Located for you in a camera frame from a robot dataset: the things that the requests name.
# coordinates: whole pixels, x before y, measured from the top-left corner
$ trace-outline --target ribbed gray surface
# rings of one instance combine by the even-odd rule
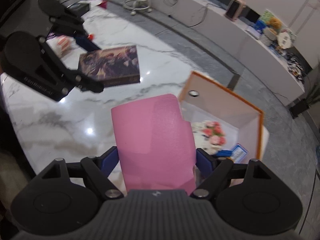
[[[183,190],[131,190],[120,200],[103,204],[81,229],[61,236],[20,233],[14,240],[242,240],[301,239],[293,231],[277,236],[253,236],[225,223],[210,202],[188,197]]]

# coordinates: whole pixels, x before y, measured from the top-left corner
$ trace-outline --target potted plant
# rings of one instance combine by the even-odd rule
[[[303,111],[309,109],[310,106],[320,102],[320,63],[318,64],[318,75],[313,86],[310,88],[308,94],[300,102],[296,103],[293,107],[289,108],[292,118],[298,117]]]

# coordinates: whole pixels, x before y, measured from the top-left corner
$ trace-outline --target white logo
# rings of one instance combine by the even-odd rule
[[[155,191],[152,194],[153,194],[153,196],[158,197],[159,195],[161,195],[161,192],[160,191]]]

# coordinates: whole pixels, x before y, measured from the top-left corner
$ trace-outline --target gray tile floor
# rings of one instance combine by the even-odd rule
[[[65,4],[70,5],[76,1],[78,0],[69,0]],[[139,14],[133,17],[130,12],[111,2],[108,3],[108,9],[156,35],[159,39],[189,57],[223,85],[228,85],[234,76],[234,72],[240,75],[234,91],[261,108],[265,113],[264,125],[270,132],[270,138],[263,162],[302,201],[303,216],[296,231],[300,232],[305,239],[317,239],[320,232],[318,215],[320,210],[320,207],[318,207],[320,180],[319,176],[315,176],[314,152],[319,142],[305,118],[299,116],[293,120],[288,110],[258,78],[215,43],[191,28],[158,11],[152,11],[147,17]]]

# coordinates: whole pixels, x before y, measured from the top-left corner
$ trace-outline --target black plant pot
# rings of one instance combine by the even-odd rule
[[[298,114],[309,109],[309,105],[305,99],[302,99],[300,102],[296,103],[293,107],[289,108],[290,114],[293,119],[298,117]]]

